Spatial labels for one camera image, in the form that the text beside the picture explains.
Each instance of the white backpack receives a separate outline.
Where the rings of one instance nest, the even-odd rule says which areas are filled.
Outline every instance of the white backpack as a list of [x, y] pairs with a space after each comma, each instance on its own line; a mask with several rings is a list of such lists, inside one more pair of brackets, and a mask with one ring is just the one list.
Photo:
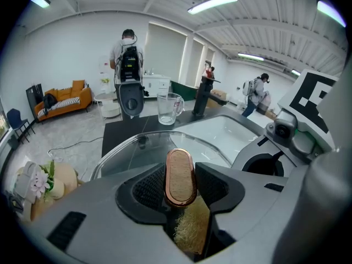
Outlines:
[[250, 96], [254, 92], [254, 80], [247, 80], [243, 83], [242, 93], [245, 96]]

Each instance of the ceiling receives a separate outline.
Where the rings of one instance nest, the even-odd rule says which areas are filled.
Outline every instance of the ceiling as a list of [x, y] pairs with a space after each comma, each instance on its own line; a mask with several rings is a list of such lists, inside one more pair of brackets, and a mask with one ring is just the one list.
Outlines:
[[173, 21], [207, 39], [235, 62], [237, 53], [266, 59], [282, 72], [312, 68], [339, 76], [348, 43], [345, 28], [317, 11], [317, 0], [238, 0], [191, 15], [203, 0], [50, 0], [31, 3], [19, 23], [32, 32], [55, 20], [105, 10], [145, 13]]

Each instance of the ceiling light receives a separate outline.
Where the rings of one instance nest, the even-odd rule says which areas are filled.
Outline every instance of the ceiling light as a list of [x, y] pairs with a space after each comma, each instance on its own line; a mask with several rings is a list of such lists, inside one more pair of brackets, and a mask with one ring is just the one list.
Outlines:
[[206, 9], [209, 8], [213, 8], [219, 5], [223, 5], [223, 4], [227, 4], [227, 3], [232, 3], [232, 2], [236, 2], [237, 0], [207, 0], [204, 1], [190, 9], [188, 9], [188, 13], [194, 15], [197, 14], [201, 11], [204, 11]]
[[50, 5], [49, 0], [31, 0], [31, 1], [36, 3], [37, 5], [39, 5], [42, 8], [46, 8]]
[[318, 1], [318, 10], [323, 12], [324, 14], [327, 14], [330, 18], [337, 21], [344, 28], [346, 27], [345, 21], [338, 13], [338, 11], [336, 11], [333, 7], [329, 6], [328, 4], [325, 4], [323, 1]]
[[238, 53], [238, 55], [240, 57], [244, 57], [244, 58], [248, 58], [248, 59], [256, 59], [257, 61], [264, 61], [264, 58], [262, 58], [262, 57], [257, 57], [257, 56], [252, 56], [252, 55], [248, 55], [248, 54], [242, 54], [242, 53]]
[[301, 75], [301, 73], [299, 73], [298, 71], [296, 71], [296, 70], [291, 70], [291, 72], [293, 73], [293, 74], [295, 74], [295, 75], [297, 75], [297, 76], [300, 76]]

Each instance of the blue chair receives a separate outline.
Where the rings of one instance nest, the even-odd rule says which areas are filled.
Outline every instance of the blue chair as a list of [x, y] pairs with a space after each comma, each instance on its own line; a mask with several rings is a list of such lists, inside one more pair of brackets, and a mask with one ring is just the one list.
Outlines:
[[27, 142], [29, 142], [26, 137], [26, 134], [25, 134], [26, 133], [25, 124], [28, 123], [28, 127], [30, 127], [28, 120], [27, 119], [22, 120], [20, 111], [18, 111], [17, 109], [14, 109], [14, 108], [9, 110], [9, 112], [6, 114], [6, 116], [7, 116], [7, 120], [9, 122], [10, 126], [12, 127], [13, 130], [15, 130], [15, 133], [18, 136], [18, 138], [20, 138], [20, 135], [18, 135], [17, 130], [20, 130], [21, 133], [23, 134], [24, 138], [26, 138]]

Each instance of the black countertop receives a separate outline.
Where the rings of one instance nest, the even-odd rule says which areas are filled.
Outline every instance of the black countertop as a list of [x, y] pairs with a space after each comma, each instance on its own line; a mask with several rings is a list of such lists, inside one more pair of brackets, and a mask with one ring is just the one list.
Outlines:
[[135, 118], [129, 121], [107, 123], [104, 130], [102, 157], [125, 140], [137, 134], [153, 131], [173, 130], [188, 123], [213, 118], [216, 116], [231, 117], [258, 136], [264, 133], [264, 129], [259, 125], [227, 107], [207, 108], [203, 117], [196, 117], [192, 114], [192, 111], [186, 111], [176, 117], [176, 122], [173, 125], [160, 124], [158, 121], [158, 115], [151, 115], [148, 117]]

